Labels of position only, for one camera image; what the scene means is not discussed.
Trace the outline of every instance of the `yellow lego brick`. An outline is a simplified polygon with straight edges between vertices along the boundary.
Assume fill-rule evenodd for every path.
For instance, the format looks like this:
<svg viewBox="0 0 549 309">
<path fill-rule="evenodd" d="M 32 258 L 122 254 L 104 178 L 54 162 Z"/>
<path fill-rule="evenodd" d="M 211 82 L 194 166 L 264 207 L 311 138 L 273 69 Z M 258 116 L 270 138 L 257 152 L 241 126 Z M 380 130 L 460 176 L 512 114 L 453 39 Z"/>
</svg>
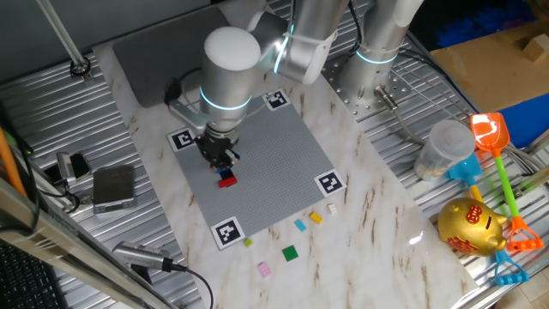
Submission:
<svg viewBox="0 0 549 309">
<path fill-rule="evenodd" d="M 317 224 L 320 224 L 323 222 L 323 218 L 320 215 L 317 215 L 317 213 L 314 211 L 311 213 L 311 219 Z"/>
</svg>

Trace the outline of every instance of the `clear plastic container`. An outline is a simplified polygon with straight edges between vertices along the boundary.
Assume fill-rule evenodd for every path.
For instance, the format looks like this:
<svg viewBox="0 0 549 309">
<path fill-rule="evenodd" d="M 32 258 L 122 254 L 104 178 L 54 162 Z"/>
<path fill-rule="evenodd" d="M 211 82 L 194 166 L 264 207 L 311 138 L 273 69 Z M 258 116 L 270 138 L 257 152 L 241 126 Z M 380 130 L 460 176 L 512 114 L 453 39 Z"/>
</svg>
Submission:
<svg viewBox="0 0 549 309">
<path fill-rule="evenodd" d="M 473 132 L 455 120 L 443 120 L 431 128 L 413 169 L 423 180 L 433 181 L 474 151 Z"/>
</svg>

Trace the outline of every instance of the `gold piggy bank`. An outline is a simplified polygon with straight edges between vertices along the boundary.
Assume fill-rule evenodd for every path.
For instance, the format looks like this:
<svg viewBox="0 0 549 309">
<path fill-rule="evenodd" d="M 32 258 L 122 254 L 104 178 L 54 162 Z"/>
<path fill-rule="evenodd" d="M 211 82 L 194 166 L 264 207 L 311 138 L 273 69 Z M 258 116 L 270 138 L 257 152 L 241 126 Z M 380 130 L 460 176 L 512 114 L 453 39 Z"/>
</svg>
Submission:
<svg viewBox="0 0 549 309">
<path fill-rule="evenodd" d="M 438 235 L 452 248 L 471 256 L 490 257 L 503 250 L 504 215 L 472 198 L 449 201 L 438 215 Z"/>
</svg>

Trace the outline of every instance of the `green toy handle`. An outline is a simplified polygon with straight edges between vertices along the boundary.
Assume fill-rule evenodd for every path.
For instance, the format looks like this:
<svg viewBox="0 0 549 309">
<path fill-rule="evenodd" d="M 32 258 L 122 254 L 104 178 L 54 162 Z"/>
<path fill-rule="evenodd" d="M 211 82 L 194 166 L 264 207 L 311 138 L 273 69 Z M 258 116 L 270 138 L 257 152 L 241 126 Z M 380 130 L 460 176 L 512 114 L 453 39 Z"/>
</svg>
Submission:
<svg viewBox="0 0 549 309">
<path fill-rule="evenodd" d="M 507 200 L 507 204 L 509 205 L 509 209 L 511 210 L 511 215 L 513 217 L 521 216 L 518 211 L 518 207 L 516 206 L 515 195 L 513 194 L 511 183 L 509 182 L 507 172 L 505 171 L 504 160 L 501 158 L 501 156 L 496 156 L 494 157 L 494 161 L 496 161 L 499 179 L 501 180 L 501 186 L 503 186 L 504 188 L 505 199 Z"/>
</svg>

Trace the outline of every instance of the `black keyboard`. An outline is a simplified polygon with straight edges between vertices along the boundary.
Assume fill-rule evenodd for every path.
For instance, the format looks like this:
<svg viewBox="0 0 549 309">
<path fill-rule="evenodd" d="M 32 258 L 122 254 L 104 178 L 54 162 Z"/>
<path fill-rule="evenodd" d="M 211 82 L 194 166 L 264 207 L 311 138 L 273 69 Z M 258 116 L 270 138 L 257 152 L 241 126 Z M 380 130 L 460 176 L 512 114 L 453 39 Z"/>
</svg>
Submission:
<svg viewBox="0 0 549 309">
<path fill-rule="evenodd" d="M 66 308 L 50 265 L 0 241 L 0 308 Z"/>
</svg>

